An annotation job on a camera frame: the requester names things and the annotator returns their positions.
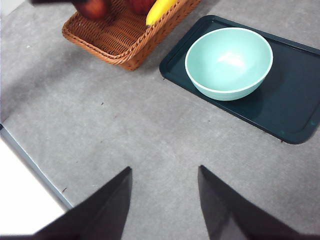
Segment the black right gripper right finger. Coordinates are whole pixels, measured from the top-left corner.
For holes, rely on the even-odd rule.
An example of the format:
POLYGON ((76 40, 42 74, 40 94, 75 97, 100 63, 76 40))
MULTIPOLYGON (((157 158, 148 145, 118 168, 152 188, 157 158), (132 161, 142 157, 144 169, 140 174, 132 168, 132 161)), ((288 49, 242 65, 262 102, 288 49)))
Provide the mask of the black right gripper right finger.
POLYGON ((241 196, 204 165, 198 167, 202 214, 211 240, 318 240, 302 234, 241 196))

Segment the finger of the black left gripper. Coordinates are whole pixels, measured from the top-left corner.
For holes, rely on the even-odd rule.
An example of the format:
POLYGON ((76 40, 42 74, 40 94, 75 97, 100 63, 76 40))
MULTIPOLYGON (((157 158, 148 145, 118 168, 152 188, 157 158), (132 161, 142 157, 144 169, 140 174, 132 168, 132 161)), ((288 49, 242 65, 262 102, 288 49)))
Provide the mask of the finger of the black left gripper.
POLYGON ((31 0, 31 4, 54 4, 54 3, 86 3, 88 0, 31 0))

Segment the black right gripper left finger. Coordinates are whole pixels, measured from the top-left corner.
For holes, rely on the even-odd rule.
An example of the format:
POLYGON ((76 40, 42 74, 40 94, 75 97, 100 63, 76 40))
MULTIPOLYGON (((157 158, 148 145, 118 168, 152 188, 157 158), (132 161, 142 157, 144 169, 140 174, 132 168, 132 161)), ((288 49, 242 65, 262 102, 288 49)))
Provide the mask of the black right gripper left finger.
POLYGON ((30 235, 2 240, 120 240, 132 195, 133 171, 126 167, 85 201, 30 235))

